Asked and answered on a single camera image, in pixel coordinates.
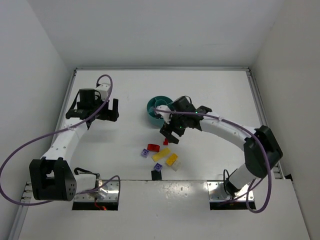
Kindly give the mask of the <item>red arch lego brick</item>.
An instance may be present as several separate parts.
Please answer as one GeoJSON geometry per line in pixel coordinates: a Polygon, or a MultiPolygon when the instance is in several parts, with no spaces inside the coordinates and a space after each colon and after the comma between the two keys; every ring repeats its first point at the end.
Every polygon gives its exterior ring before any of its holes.
{"type": "Polygon", "coordinates": [[[148,144],[147,145],[147,150],[151,152],[159,152],[160,151],[160,146],[157,144],[148,144]]]}

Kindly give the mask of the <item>white lego brick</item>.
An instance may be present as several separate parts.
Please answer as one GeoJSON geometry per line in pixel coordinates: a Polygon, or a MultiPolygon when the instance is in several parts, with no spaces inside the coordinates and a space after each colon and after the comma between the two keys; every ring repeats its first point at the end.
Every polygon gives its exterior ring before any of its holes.
{"type": "Polygon", "coordinates": [[[175,172],[177,172],[179,170],[181,166],[181,162],[176,160],[172,165],[171,165],[171,169],[174,170],[175,172]]]}

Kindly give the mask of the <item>small red lego brick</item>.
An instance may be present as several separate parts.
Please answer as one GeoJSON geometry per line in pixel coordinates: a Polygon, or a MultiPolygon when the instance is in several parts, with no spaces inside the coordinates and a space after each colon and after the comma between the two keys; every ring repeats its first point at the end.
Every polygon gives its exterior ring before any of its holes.
{"type": "Polygon", "coordinates": [[[165,139],[165,140],[163,141],[163,145],[167,146],[168,144],[169,144],[169,141],[168,141],[167,139],[165,139]]]}

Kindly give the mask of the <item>yellow lego plate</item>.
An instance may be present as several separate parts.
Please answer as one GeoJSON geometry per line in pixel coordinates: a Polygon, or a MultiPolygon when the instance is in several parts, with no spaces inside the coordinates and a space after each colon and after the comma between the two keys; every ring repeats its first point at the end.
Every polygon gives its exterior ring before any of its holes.
{"type": "Polygon", "coordinates": [[[157,161],[163,159],[164,157],[166,157],[167,155],[169,155],[170,153],[171,153],[171,150],[168,147],[166,147],[166,148],[160,150],[159,152],[157,152],[151,158],[154,162],[157,162],[157,161]]]}

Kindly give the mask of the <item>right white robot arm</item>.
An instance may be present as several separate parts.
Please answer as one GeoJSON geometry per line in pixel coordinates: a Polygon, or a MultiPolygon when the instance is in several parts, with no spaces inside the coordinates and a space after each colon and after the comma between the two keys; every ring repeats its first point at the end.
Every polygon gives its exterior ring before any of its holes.
{"type": "Polygon", "coordinates": [[[154,113],[164,119],[160,133],[169,143],[178,144],[187,128],[218,136],[237,146],[244,153],[244,163],[223,181],[223,191],[235,196],[242,187],[255,179],[264,179],[283,157],[283,152],[272,130],[262,125],[259,128],[246,127],[231,122],[201,105],[195,108],[186,96],[171,105],[159,105],[154,113]]]}

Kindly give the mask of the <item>purple lego brick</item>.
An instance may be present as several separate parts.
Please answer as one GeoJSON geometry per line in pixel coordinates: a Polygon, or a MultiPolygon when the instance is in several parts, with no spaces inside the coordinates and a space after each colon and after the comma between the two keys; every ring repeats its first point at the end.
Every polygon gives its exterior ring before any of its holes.
{"type": "Polygon", "coordinates": [[[143,149],[140,154],[142,157],[147,158],[149,155],[149,151],[147,149],[143,149]]]}
{"type": "Polygon", "coordinates": [[[153,169],[157,172],[160,172],[162,170],[163,166],[159,163],[156,163],[153,169]]]}

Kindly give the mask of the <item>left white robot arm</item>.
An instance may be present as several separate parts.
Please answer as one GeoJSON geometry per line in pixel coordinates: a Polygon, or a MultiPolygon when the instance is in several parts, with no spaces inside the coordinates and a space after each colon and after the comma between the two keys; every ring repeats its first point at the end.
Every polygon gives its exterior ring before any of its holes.
{"type": "Polygon", "coordinates": [[[33,196],[39,201],[71,201],[76,194],[97,186],[98,174],[90,171],[75,173],[71,160],[83,135],[93,121],[116,122],[118,99],[109,109],[111,86],[103,83],[96,88],[82,88],[65,114],[62,130],[50,149],[29,165],[33,196]]]}

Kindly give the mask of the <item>black lego brick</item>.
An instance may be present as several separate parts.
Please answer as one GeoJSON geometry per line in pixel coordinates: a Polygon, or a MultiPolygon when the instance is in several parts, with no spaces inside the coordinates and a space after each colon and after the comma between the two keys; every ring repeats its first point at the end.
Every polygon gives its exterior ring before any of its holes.
{"type": "Polygon", "coordinates": [[[157,170],[151,171],[151,180],[152,181],[161,181],[162,180],[162,172],[157,170]]]}

